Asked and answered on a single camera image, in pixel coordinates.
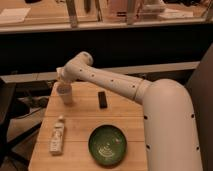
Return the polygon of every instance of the floor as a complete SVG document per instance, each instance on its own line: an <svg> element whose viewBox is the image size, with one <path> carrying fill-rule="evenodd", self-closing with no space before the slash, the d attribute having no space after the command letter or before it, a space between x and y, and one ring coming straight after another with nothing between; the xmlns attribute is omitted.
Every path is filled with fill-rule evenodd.
<svg viewBox="0 0 213 171"><path fill-rule="evenodd" d="M1 76L1 78L5 82L28 82L28 81L39 81L39 80L48 81L48 80L56 79L56 72L7 75L7 76ZM31 112L35 112L35 113L22 119L20 118L20 119L11 120L11 123L9 126L9 132L8 132L8 140L11 140L13 137L16 137L20 133L31 128L32 125L35 125L36 123L39 123L40 121L42 121L45 108L44 109L33 108L31 109L30 113ZM25 139L24 141L22 141L13 150L17 152L18 154L24 156L25 158L30 159L35 142L36 142L37 135L38 135L38 131L32 134L27 139ZM27 171L27 167L13 159L5 158L4 163L2 167L0 168L0 171Z"/></svg>
<svg viewBox="0 0 213 171"><path fill-rule="evenodd" d="M33 111L37 111L37 112L33 113L32 115L26 118L13 119L11 121L9 126L9 132L8 132L8 138L9 138L8 140L12 139L13 137L17 136L19 133L22 133L23 131L32 127L32 125L35 125L36 123L39 123L40 121L42 121L45 108L32 109L31 112ZM35 142L36 142L37 135L38 135L38 131L32 134L27 139L25 139L23 142L21 142L17 147L15 147L14 151L24 156L25 158L30 159ZM13 159L6 158L4 160L2 167L0 168L0 171L27 171L27 167Z"/></svg>

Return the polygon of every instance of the dark background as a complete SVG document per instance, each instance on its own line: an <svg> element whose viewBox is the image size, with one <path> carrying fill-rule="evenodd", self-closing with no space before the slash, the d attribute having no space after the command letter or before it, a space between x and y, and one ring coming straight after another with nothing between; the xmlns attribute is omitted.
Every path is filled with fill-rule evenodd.
<svg viewBox="0 0 213 171"><path fill-rule="evenodd" d="M98 68L197 61L212 42L209 23L1 34L0 74L55 71L80 51Z"/></svg>

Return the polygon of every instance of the green bowl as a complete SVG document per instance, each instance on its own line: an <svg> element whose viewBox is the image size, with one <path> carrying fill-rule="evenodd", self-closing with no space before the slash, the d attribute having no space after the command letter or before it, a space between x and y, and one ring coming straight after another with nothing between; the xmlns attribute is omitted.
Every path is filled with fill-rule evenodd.
<svg viewBox="0 0 213 171"><path fill-rule="evenodd" d="M113 166L124 158L127 141L117 127L102 125L92 132L88 146L90 154L100 165Z"/></svg>

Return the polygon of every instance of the white cylinder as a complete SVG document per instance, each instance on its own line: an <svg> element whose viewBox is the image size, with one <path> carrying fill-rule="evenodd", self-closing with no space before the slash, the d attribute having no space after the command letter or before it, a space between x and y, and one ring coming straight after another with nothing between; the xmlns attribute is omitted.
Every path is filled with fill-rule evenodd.
<svg viewBox="0 0 213 171"><path fill-rule="evenodd" d="M194 110L186 89L162 79L143 96L149 171L202 171Z"/></svg>

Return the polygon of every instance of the cable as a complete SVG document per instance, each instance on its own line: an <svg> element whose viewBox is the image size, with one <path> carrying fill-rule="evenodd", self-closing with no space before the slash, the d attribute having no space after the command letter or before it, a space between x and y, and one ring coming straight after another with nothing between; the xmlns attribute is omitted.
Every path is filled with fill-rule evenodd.
<svg viewBox="0 0 213 171"><path fill-rule="evenodd" d="M32 114L34 114L34 113L36 113L36 112L42 110L42 109L44 109L44 108L39 108L39 109L37 109L37 110L35 110L35 111L31 112L31 113L28 113L28 114L26 114L26 115L16 117L15 119L23 119L23 118L26 118L26 117L28 117L28 116L30 116L30 115L32 115Z"/></svg>

